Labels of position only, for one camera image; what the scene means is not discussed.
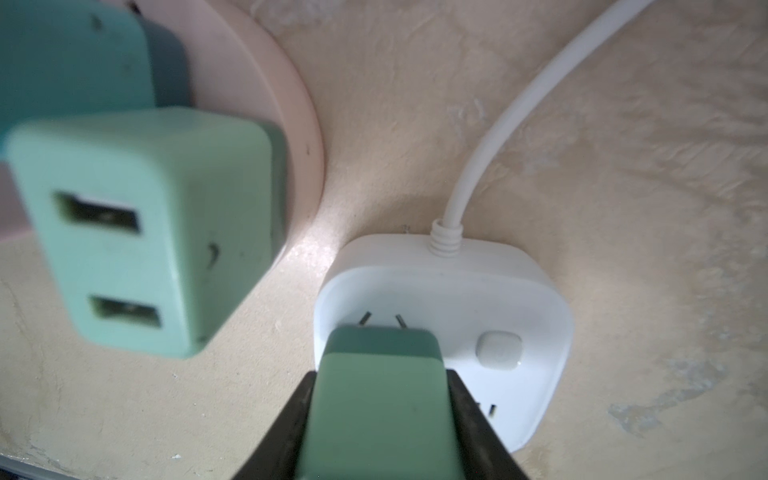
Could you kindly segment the teal usb charger plug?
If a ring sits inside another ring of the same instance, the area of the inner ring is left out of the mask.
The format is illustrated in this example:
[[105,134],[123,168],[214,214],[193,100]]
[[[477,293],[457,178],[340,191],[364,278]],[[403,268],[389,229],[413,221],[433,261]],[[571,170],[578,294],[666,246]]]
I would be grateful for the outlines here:
[[38,118],[189,106],[182,42],[101,1],[1,4],[1,135]]

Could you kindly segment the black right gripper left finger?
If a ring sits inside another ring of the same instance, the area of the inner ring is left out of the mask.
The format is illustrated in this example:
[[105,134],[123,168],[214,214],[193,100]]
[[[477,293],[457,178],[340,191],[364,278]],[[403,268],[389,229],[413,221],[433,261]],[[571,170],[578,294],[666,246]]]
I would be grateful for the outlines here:
[[294,479],[317,373],[304,375],[233,480]]

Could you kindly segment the green usb charger plug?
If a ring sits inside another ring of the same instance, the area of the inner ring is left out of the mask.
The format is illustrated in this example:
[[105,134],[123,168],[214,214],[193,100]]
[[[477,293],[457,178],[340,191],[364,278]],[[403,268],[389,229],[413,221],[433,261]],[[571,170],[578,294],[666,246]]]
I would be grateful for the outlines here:
[[93,343],[192,357],[284,249],[287,145],[273,123],[182,107],[34,120],[6,154]]

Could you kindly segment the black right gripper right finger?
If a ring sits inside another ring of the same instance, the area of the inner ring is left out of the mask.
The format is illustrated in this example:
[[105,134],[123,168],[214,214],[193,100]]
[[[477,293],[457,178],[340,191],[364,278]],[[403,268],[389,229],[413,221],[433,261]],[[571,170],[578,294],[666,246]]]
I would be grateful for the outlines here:
[[447,370],[461,466],[469,480],[529,480],[506,450],[455,370]]

